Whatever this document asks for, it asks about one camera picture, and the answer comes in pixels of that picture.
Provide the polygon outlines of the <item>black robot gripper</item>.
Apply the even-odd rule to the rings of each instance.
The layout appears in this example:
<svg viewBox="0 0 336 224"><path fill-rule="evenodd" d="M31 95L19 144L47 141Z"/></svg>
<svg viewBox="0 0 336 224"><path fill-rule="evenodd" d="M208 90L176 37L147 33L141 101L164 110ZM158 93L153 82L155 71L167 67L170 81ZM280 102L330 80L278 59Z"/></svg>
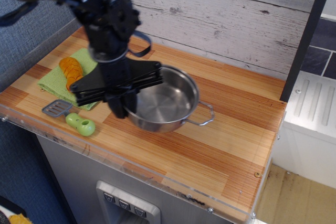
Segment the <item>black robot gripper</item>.
<svg viewBox="0 0 336 224"><path fill-rule="evenodd" d="M70 91L79 106L104 101L119 118L128 116L125 108L136 113L137 93L163 82L162 64L158 61L133 60L124 57L117 61L99 62L86 76L74 82Z"/></svg>

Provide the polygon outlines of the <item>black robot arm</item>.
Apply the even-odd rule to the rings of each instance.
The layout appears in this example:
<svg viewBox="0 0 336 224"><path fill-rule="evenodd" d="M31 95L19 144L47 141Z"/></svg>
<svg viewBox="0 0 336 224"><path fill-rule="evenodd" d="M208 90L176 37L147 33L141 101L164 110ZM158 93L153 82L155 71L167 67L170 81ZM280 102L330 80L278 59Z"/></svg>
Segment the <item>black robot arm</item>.
<svg viewBox="0 0 336 224"><path fill-rule="evenodd" d="M33 10L39 0L21 0L23 5L1 17L2 26L16 23ZM97 66L85 77L72 83L70 91L78 105L103 101L116 117L122 119L135 112L141 89L162 83L161 64L143 61L150 52L145 48L129 59L131 36L148 37L137 31L139 12L130 0L54 0L68 5L84 26L89 53Z"/></svg>

